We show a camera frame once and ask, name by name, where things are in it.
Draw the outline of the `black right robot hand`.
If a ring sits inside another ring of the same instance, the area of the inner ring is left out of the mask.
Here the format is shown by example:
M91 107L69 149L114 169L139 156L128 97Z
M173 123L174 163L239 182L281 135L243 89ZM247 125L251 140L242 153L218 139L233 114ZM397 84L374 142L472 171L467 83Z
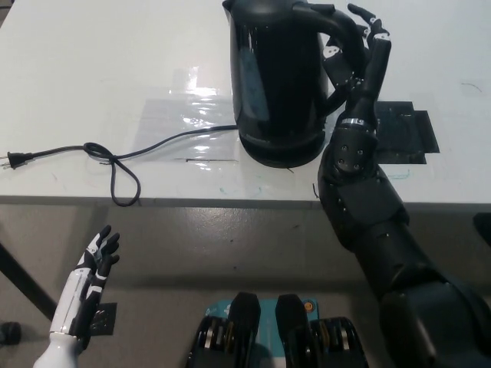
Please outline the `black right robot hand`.
M339 115L337 125L372 131L377 129L375 104L392 47L390 32L371 11L352 3L348 4L348 11L366 23L365 26L357 26L364 50L364 69L360 74L353 71L334 38L330 38L325 45L323 67L334 85L334 98L339 100L339 94L345 97L344 112Z

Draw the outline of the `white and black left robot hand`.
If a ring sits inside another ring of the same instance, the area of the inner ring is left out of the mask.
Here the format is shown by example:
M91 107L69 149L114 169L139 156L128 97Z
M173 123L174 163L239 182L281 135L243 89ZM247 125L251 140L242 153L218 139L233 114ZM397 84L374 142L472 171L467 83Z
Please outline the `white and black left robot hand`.
M109 225L100 230L69 274L50 326L50 333L73 337L88 345L91 324L98 311L110 270L119 261L119 233Z

